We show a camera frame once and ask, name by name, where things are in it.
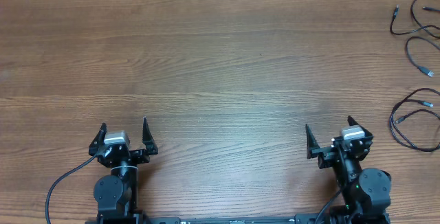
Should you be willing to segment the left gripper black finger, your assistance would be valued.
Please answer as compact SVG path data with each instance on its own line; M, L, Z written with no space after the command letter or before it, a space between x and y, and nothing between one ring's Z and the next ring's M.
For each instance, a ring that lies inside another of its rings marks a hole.
M105 135L107 133L107 125L103 122L100 130L89 145L89 150L98 150L104 144Z
M148 155L158 154L158 147L153 139L153 136L151 135L146 117L143 117L142 143L145 145L146 153Z

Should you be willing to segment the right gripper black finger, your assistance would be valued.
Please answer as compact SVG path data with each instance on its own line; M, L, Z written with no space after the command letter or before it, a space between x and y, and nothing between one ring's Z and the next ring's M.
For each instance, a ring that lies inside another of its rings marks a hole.
M349 126L350 126L350 127L354 127L354 126L356 126L356 127L360 128L360 129L362 129L362 131L364 132L364 136L365 136L365 137L373 137L372 132L368 131L368 130L367 130L366 128L364 128L361 124L359 124L357 121L355 121L355 119L354 119L351 115L349 115L349 116L347 117L347 122L349 123Z
M307 136L307 159L315 158L320 152L320 146L308 124L305 125L305 131Z

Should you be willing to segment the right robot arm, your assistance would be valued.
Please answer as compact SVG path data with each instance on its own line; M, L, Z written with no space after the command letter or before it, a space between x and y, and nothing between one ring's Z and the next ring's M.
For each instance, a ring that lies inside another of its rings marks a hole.
M386 212L391 204L391 175L378 168L363 169L373 143L373 134L351 116L348 126L331 139L332 145L321 147L309 125L307 159L316 158L320 169L332 168L339 190L319 213L310 214L308 223L390 223Z

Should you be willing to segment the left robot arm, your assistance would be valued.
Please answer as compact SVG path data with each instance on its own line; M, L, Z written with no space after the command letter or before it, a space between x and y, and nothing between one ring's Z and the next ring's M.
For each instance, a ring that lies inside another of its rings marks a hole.
M138 223L151 221L145 211L138 208L138 166L150 162L158 154L158 147L143 118L142 143L144 148L131 150L126 131L109 132L103 123L89 145L89 155L110 169L100 178L93 197L98 204L97 223Z

